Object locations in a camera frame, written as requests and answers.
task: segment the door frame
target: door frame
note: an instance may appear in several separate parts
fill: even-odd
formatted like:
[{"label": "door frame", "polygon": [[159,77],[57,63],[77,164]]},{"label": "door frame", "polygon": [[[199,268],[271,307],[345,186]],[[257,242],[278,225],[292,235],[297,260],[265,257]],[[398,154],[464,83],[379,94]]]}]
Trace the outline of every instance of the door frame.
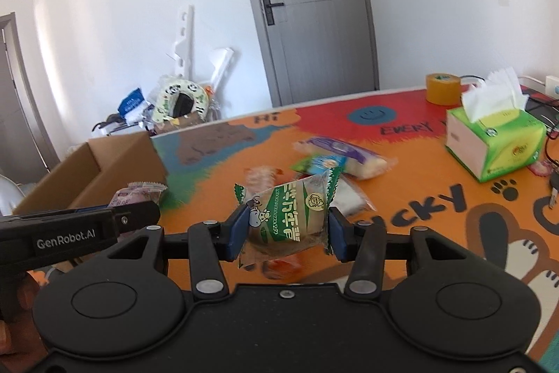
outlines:
[{"label": "door frame", "polygon": [[[272,48],[268,36],[268,27],[264,16],[264,7],[262,0],[251,0],[252,12],[254,15],[254,22],[256,24],[256,34],[258,35],[258,42],[262,51],[262,60],[264,62],[264,69],[266,71],[266,78],[268,80],[268,87],[270,90],[270,98],[274,107],[283,106],[280,89],[278,86],[276,68],[272,57]],[[378,55],[377,55],[377,41],[375,35],[375,24],[373,22],[373,11],[371,7],[371,0],[365,0],[365,9],[367,10],[367,23],[369,25],[369,36],[371,37],[371,56],[373,61],[373,83],[375,90],[380,89],[379,76],[378,76]]]},{"label": "door frame", "polygon": [[54,146],[46,132],[46,128],[41,120],[31,85],[27,78],[23,55],[21,54],[20,40],[17,35],[16,14],[0,16],[0,30],[4,31],[6,40],[6,55],[8,57],[8,69],[16,89],[17,99],[19,100],[21,111],[31,132],[31,136],[45,167],[51,171],[60,160],[54,150]]}]

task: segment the doorway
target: doorway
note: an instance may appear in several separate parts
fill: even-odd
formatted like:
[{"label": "doorway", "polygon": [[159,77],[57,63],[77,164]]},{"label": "doorway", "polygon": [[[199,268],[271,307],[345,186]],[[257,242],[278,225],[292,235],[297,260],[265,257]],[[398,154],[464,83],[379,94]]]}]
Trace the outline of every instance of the doorway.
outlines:
[{"label": "doorway", "polygon": [[274,106],[378,89],[370,0],[251,0]]},{"label": "doorway", "polygon": [[58,162],[23,66],[15,14],[0,16],[0,174],[36,183]]}]

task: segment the purple snack package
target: purple snack package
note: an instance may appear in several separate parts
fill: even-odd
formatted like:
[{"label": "purple snack package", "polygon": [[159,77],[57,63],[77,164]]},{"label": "purple snack package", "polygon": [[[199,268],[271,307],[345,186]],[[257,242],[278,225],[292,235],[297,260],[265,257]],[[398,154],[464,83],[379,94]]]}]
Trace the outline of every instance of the purple snack package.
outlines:
[{"label": "purple snack package", "polygon": [[371,150],[325,136],[315,136],[306,141],[298,141],[293,147],[307,155],[324,155],[325,152],[329,152],[346,157],[344,172],[360,180],[371,179],[383,174],[397,163],[396,160],[385,159]]}]

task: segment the door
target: door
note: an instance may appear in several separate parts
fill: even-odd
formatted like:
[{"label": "door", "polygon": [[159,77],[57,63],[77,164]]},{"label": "door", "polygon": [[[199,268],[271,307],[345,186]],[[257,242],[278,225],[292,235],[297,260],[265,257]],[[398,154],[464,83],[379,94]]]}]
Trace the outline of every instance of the door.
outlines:
[{"label": "door", "polygon": [[260,1],[282,105],[376,89],[369,0]]},{"label": "door", "polygon": [[0,37],[0,174],[17,184],[38,182],[48,170],[38,153],[8,65],[4,30]]}]

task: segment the person's hand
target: person's hand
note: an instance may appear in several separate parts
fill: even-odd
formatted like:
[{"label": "person's hand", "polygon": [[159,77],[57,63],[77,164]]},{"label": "person's hand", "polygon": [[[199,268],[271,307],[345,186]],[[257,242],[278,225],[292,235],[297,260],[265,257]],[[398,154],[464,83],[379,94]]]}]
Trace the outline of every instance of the person's hand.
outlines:
[{"label": "person's hand", "polygon": [[0,363],[12,373],[25,372],[46,356],[46,349],[31,316],[38,291],[37,282],[26,274],[17,290],[23,312],[11,323],[0,321]]}]

